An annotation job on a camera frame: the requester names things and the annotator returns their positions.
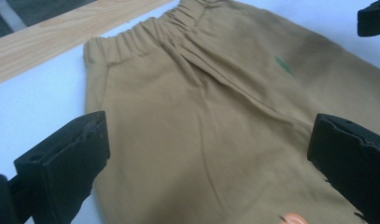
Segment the waistband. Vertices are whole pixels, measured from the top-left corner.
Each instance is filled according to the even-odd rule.
[[[158,19],[140,22],[114,37],[92,38],[84,46],[86,63],[114,64],[145,55],[158,48],[161,41],[173,40],[189,32],[205,10],[216,7],[218,2],[221,0],[181,0],[176,8]]]

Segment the white surface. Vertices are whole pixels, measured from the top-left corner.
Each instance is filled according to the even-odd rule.
[[[283,0],[241,2],[289,18],[380,67],[380,36],[357,36],[357,11],[372,1],[297,0],[295,4]],[[175,0],[104,36],[116,35],[148,17],[158,17],[177,3]],[[12,163],[16,158],[84,113],[85,78],[82,46],[78,46],[0,84],[0,174],[12,178],[16,174]],[[82,205],[73,223],[103,223],[93,195]]]

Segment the pants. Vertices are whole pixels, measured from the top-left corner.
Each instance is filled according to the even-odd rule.
[[[268,11],[182,0],[85,45],[107,223],[362,223],[306,159],[317,113],[380,134],[380,70]]]

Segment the green mark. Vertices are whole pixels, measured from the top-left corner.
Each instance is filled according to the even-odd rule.
[[[280,67],[282,67],[287,73],[292,75],[291,71],[289,70],[289,66],[282,59],[280,59],[277,56],[274,56],[274,59],[280,65]]]

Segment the fabric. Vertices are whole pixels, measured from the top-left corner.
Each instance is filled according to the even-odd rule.
[[[380,70],[233,1],[183,0],[85,45],[87,112],[111,159],[107,223],[362,223],[306,152],[317,113],[380,134]]]

